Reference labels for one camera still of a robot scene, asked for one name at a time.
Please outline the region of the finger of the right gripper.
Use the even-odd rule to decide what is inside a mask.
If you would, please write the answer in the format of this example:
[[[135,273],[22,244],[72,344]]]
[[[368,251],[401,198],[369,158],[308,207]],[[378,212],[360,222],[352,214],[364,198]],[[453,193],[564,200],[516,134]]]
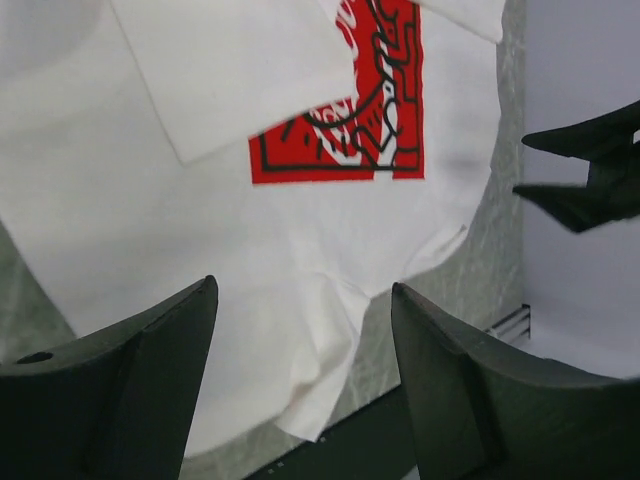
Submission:
[[[575,185],[517,185],[513,193],[580,234],[639,215],[639,185],[600,189]]]
[[[535,150],[604,164],[639,157],[639,102],[561,128],[526,134],[522,143]]]

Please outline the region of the white Coca-Cola t-shirt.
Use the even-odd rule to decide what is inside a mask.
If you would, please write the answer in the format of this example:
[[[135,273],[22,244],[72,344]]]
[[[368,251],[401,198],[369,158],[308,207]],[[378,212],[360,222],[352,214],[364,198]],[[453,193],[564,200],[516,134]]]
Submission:
[[[316,440],[371,301],[463,243],[501,1],[5,1],[1,220],[79,336],[213,275],[186,452]]]

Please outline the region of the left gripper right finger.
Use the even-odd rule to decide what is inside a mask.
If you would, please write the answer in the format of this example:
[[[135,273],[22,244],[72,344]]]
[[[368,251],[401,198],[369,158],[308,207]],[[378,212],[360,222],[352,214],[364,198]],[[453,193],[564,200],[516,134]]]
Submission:
[[[639,383],[521,351],[392,289],[392,334],[424,479],[635,479]]]

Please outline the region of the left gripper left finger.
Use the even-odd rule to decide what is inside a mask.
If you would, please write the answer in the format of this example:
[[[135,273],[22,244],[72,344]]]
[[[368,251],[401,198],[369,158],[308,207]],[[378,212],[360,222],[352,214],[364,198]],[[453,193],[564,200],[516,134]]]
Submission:
[[[218,294],[207,276],[128,319],[2,364],[2,478],[178,478]]]

